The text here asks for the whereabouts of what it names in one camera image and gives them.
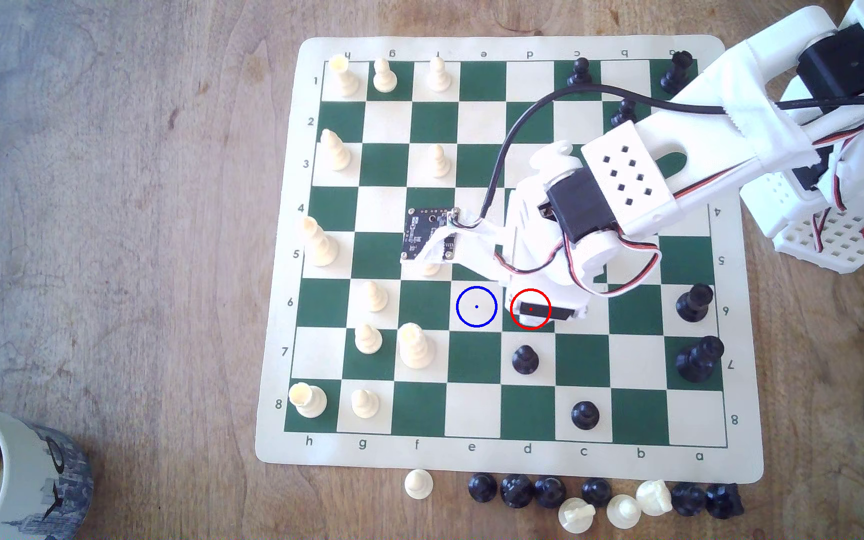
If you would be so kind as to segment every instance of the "blue circle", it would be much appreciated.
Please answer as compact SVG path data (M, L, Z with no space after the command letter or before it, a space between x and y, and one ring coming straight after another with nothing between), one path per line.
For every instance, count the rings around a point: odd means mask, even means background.
M459 311L459 301L462 300L462 295L466 294L467 292L469 292L473 289L482 289L482 290L486 291L488 293L488 296L490 296L492 298L492 303L495 305L495 309L492 310L492 316L488 317L488 320L486 322L482 323L481 325L469 324L469 321L462 318L462 313ZM465 323L466 326L473 327L473 328L482 328L482 327L488 325L489 323L493 322L496 319L497 313L498 313L498 300L496 300L496 295L493 294L491 290L486 289L486 287L483 287L481 285L473 285L473 286L463 290L462 293L459 294L459 298L455 299L455 314L459 315L459 320L462 321L463 323Z

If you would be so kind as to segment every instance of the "wooden table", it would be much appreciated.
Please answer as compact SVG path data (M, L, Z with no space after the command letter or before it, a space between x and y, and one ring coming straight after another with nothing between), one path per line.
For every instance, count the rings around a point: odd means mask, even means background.
M729 46L808 3L0 1L0 410L90 451L81 538L559 535L535 504L473 503L464 473L435 472L416 501L403 471L256 459L299 45L695 33ZM765 475L742 488L741 518L669 514L621 534L864 537L864 267L779 255L746 218ZM620 535L602 518L591 534Z

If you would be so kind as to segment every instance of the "chessboard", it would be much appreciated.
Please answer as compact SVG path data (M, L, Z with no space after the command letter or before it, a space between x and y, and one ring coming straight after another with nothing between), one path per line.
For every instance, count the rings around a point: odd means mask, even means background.
M459 264L425 276L403 263L407 209L458 207L478 212L507 129L533 102L562 88L575 58L590 61L595 82L668 99L659 79L673 52L695 57L692 76L723 52L709 35L583 37L313 38L295 68L277 224L255 450L272 463L485 471L621 479L747 484L762 476L762 428L738 193L692 212L652 241L660 266L627 294L593 298L582 320L520 327L503 287ZM359 80L350 96L328 68L348 59ZM441 56L448 89L426 82ZM386 59L397 84L373 85L374 60ZM501 225L508 195L535 174L529 157L553 141L579 148L612 129L620 98L571 94L546 106L518 133L487 219ZM638 105L639 118L651 113ZM331 170L319 142L333 131L351 153ZM429 146L452 164L433 178ZM676 154L659 161L666 176L682 168ZM301 218L312 216L339 246L322 267L306 257ZM642 268L620 256L595 279L623 284ZM374 281L387 305L366 310L360 291ZM715 291L708 315L687 323L676 299L692 284ZM470 287L496 300L486 325L464 324L459 295ZM490 295L483 302L491 311ZM366 321L383 345L363 354L354 329ZM435 343L423 369L397 352L397 329L416 323ZM717 336L726 352L702 383L676 370L678 351ZM512 352L530 345L533 374L519 374ZM298 413L289 388L323 390L315 418ZM378 412L354 414L357 389L379 398ZM577 428L570 411L592 401L601 421Z

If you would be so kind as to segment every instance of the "white pawn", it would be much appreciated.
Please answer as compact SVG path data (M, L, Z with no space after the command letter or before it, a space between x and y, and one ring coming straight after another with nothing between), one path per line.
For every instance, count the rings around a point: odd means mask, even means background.
M446 61L441 56L435 56L429 62L429 74L425 83L432 92L445 92L452 84L452 76L446 72Z
M405 493L413 499L425 499L432 493L432 474L423 469L413 469L405 474Z
M446 149L441 144L433 144L429 147L429 162L432 163L430 168L432 176L435 178L442 178L448 175L452 168L452 163L446 157Z
M362 323L355 327L355 348L363 355L374 354L382 347L382 332Z
M332 129L323 129L318 142L320 142L322 146L325 147L325 151L328 152L328 156L332 161L333 171L341 171L348 167L349 163L353 160L353 153L346 148L342 139L339 138L339 135L335 134L335 131Z
M412 369L423 369L432 362L435 345L416 323L405 323L398 329L398 350L402 363Z
M639 484L635 501L650 516L661 516L672 510L672 494L662 480L646 480Z
M372 77L372 84L375 89L383 94L394 91L399 83L399 78L396 77L396 72L389 68L389 60L380 57L374 65L375 76Z
M351 96L359 90L359 79L349 70L349 59L345 55L334 55L328 59L328 68L335 75L335 85L343 96Z
M305 418L315 418L326 410L326 392L318 386L296 382L289 388L289 403L295 406L298 414Z
M339 243L326 234L314 217L305 216L299 225L305 239L305 254L316 266L327 266L339 256Z
M582 534L593 526L595 506L579 497L567 498L558 507L558 524L571 534Z
M642 517L642 510L634 498L624 494L616 495L606 506L606 517L619 529L631 529Z
M369 390L352 392L352 412L359 418L372 418L378 412L378 396Z

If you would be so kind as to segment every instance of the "mug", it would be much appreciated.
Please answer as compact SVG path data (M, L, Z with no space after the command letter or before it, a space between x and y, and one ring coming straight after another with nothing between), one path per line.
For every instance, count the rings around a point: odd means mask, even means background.
M75 441L0 412L0 539L71 540L92 488L89 458Z

